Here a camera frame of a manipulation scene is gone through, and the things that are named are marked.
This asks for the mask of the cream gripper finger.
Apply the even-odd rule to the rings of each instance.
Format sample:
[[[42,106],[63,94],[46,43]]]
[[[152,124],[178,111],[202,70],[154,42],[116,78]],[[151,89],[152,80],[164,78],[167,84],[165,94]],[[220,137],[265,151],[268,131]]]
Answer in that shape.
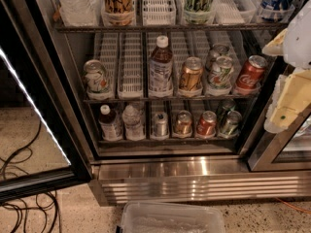
[[[288,29],[282,30],[273,40],[266,44],[261,52],[269,56],[282,56],[283,55],[283,43]]]
[[[296,68],[290,75],[280,75],[272,93],[264,129],[273,134],[287,130],[311,104],[311,70]]]

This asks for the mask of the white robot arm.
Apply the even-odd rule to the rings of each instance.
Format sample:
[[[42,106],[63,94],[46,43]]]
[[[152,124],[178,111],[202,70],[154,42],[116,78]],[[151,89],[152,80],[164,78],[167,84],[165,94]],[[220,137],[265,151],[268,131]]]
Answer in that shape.
[[[264,129],[277,134],[287,130],[311,103],[311,1],[263,47],[262,53],[282,56],[294,67],[290,75],[279,76],[266,113]]]

